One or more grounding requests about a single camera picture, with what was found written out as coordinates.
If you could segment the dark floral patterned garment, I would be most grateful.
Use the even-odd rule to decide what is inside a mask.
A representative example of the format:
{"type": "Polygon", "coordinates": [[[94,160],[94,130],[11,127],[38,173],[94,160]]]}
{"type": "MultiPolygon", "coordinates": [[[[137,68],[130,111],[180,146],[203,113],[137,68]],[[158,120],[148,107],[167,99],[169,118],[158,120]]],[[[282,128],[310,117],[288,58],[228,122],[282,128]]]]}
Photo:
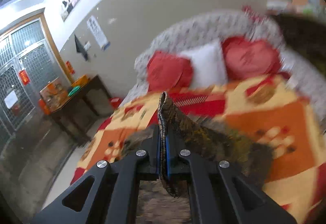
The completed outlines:
{"type": "MultiPolygon", "coordinates": [[[[179,136],[188,150],[205,160],[227,160],[252,185],[262,190],[272,162],[270,147],[252,141],[219,121],[184,114],[166,92],[160,96],[157,119],[159,177],[140,181],[134,223],[193,223],[187,183],[184,180],[171,181],[167,176],[166,136],[169,131],[179,136]]],[[[123,156],[131,149],[126,144],[132,135],[124,142],[123,156]]]]}

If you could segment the orange red love blanket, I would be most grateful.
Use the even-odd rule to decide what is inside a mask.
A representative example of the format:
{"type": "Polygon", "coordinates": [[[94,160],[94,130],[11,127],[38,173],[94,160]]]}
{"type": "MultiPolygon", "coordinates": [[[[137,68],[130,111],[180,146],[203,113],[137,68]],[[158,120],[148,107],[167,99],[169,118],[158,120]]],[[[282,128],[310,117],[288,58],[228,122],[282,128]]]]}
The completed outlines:
{"type": "MultiPolygon", "coordinates": [[[[325,139],[309,100],[280,75],[260,76],[205,89],[171,89],[186,114],[211,117],[273,148],[264,191],[298,223],[309,223],[325,198],[325,139]]],[[[98,129],[77,164],[74,179],[97,161],[120,157],[133,132],[157,123],[159,93],[129,101],[98,129]]]]}

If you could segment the orange gift box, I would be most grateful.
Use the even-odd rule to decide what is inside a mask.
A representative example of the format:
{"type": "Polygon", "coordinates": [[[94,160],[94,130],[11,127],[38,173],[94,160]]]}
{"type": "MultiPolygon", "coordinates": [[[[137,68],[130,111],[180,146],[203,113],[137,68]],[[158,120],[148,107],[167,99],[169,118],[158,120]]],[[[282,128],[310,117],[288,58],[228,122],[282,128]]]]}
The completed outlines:
{"type": "Polygon", "coordinates": [[[49,82],[41,91],[40,96],[49,110],[55,111],[67,100],[68,92],[59,78],[49,82]]]}

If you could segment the white square pillow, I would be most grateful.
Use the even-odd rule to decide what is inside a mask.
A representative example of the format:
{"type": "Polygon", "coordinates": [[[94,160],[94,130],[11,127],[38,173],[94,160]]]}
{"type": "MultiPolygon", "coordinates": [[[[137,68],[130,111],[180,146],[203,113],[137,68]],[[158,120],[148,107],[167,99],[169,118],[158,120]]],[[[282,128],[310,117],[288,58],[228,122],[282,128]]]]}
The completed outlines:
{"type": "Polygon", "coordinates": [[[179,56],[188,58],[193,67],[191,89],[211,85],[224,85],[228,82],[220,39],[194,49],[184,50],[179,56]]]}

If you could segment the left red heart pillow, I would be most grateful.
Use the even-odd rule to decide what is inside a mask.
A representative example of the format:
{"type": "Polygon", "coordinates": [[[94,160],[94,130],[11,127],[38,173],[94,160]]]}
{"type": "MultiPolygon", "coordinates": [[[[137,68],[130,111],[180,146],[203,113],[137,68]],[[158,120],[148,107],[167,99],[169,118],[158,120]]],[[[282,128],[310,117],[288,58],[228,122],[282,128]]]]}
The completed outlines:
{"type": "Polygon", "coordinates": [[[193,67],[189,58],[157,50],[147,67],[148,91],[166,91],[190,87],[193,67]]]}

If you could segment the red heart pillow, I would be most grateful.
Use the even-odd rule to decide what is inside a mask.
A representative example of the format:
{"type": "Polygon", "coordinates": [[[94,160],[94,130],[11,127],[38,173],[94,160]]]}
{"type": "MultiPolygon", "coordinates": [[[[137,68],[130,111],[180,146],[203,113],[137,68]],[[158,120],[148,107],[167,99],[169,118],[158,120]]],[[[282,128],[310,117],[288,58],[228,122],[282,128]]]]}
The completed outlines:
{"type": "Polygon", "coordinates": [[[244,37],[230,37],[221,46],[231,80],[275,74],[281,68],[279,51],[266,40],[249,41],[244,37]]]}
{"type": "Polygon", "coordinates": [[[189,58],[157,50],[147,67],[148,91],[166,91],[190,87],[193,67],[189,58]]]}

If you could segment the right red heart pillow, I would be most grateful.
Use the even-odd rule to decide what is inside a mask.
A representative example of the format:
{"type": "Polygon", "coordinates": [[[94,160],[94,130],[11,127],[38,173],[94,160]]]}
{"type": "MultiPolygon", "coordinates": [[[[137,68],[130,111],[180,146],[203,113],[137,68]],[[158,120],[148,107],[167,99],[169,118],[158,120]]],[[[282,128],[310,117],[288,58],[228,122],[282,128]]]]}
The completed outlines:
{"type": "Polygon", "coordinates": [[[281,68],[279,51],[266,40],[249,41],[244,37],[230,37],[221,46],[231,80],[275,74],[281,68]]]}

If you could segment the metal grille door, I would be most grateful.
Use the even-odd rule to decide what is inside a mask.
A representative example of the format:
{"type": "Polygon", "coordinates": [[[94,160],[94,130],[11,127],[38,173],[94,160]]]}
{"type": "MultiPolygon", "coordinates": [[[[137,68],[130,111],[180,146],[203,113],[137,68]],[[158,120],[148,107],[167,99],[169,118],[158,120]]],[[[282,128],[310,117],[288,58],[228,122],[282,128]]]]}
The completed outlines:
{"type": "Polygon", "coordinates": [[[41,19],[1,36],[1,149],[36,112],[40,91],[57,77],[41,19]]]}

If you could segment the floral padded headboard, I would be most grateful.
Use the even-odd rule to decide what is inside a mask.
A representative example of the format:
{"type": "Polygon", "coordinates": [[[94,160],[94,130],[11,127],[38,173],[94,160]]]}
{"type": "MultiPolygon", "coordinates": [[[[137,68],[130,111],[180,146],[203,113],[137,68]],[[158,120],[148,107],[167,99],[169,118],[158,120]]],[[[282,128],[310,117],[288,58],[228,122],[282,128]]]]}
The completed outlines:
{"type": "Polygon", "coordinates": [[[277,23],[270,18],[253,21],[248,15],[236,10],[216,10],[193,16],[178,22],[159,33],[148,49],[134,63],[137,82],[128,92],[125,101],[145,95],[148,91],[146,66],[156,50],[179,53],[232,36],[248,40],[265,39],[281,52],[282,67],[289,70],[300,92],[308,96],[320,119],[325,118],[325,77],[311,62],[286,44],[277,23]]]}

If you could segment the dark cloth hanging on wall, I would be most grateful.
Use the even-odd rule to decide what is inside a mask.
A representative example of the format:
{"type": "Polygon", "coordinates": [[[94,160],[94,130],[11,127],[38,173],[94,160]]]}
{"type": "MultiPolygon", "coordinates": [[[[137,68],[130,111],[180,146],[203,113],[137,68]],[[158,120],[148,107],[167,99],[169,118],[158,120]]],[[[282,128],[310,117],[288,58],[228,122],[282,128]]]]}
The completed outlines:
{"type": "Polygon", "coordinates": [[[76,35],[74,35],[75,45],[76,45],[76,52],[80,53],[85,61],[89,60],[88,54],[84,49],[84,46],[80,42],[80,40],[77,38],[76,35]]]}

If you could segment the wall calendar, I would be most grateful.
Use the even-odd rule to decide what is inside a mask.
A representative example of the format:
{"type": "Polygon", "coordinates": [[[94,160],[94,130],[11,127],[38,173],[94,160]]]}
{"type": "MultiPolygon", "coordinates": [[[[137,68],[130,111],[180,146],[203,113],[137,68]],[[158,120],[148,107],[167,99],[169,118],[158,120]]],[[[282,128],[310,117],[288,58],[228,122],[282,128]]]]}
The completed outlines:
{"type": "Polygon", "coordinates": [[[110,46],[110,41],[107,39],[105,33],[94,16],[91,16],[87,20],[87,27],[91,31],[101,50],[105,51],[110,46]]]}

